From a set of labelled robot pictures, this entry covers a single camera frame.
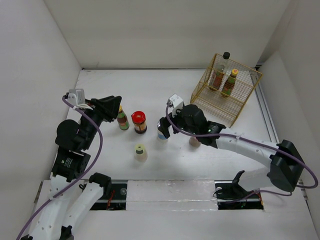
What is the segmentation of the red lid sauce jar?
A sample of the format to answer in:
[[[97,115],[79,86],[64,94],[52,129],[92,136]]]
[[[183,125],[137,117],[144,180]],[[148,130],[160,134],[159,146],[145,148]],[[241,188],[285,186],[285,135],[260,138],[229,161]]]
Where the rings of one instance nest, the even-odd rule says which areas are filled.
[[[144,134],[147,131],[146,115],[143,111],[135,111],[131,115],[134,130],[137,134]]]

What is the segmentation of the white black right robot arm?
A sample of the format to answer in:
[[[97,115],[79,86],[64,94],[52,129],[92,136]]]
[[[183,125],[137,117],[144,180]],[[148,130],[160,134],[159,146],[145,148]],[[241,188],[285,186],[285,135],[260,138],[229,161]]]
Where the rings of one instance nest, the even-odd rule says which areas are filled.
[[[276,187],[280,195],[289,197],[298,186],[306,164],[295,145],[283,140],[280,143],[245,138],[223,124],[209,121],[203,111],[194,104],[173,108],[159,119],[158,131],[165,139],[173,133],[182,133],[196,139],[202,145],[226,150],[252,159],[264,167],[247,172],[240,170],[226,186],[215,191],[218,199],[240,201],[260,193],[262,188]]]

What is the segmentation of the dark soy sauce bottle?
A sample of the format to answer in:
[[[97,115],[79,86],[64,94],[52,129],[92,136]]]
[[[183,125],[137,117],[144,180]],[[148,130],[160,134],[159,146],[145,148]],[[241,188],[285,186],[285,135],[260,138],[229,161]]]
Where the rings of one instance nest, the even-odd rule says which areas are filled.
[[[213,74],[212,74],[212,79],[209,83],[209,89],[212,91],[217,91],[219,90],[223,77],[225,75],[225,69],[227,68],[228,61],[230,58],[230,53],[229,52],[224,52],[222,55],[222,58],[217,62]]]

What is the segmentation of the silver cap blue shaker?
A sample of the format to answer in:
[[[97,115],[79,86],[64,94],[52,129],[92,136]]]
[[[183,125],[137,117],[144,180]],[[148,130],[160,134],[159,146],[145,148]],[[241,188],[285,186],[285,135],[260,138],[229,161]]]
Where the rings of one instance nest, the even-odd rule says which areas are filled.
[[[157,139],[162,142],[166,143],[168,141],[168,138],[166,137],[166,134],[168,133],[168,128],[165,126],[162,126],[161,122],[157,122]]]

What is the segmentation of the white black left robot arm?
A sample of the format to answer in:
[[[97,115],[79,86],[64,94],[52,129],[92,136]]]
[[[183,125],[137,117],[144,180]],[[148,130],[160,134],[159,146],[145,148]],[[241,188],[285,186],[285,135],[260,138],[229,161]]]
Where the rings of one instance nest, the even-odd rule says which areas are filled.
[[[73,240],[75,233],[89,210],[99,198],[107,198],[112,191],[112,180],[102,173],[94,173],[84,185],[80,196],[71,203],[79,181],[97,162],[89,162],[89,149],[96,135],[99,147],[103,148],[100,125],[113,122],[119,112],[121,96],[108,96],[86,100],[74,93],[67,93],[62,101],[81,114],[79,122],[72,119],[62,121],[56,130],[58,145],[56,158],[50,175],[48,199],[25,223],[17,236],[19,240]]]

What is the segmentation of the yellow cap green sauce bottle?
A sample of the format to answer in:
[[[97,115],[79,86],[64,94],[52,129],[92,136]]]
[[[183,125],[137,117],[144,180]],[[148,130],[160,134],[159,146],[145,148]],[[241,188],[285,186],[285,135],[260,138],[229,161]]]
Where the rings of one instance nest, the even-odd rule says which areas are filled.
[[[225,81],[221,90],[222,97],[228,98],[231,95],[236,83],[238,73],[239,71],[236,68],[232,69],[228,79]]]

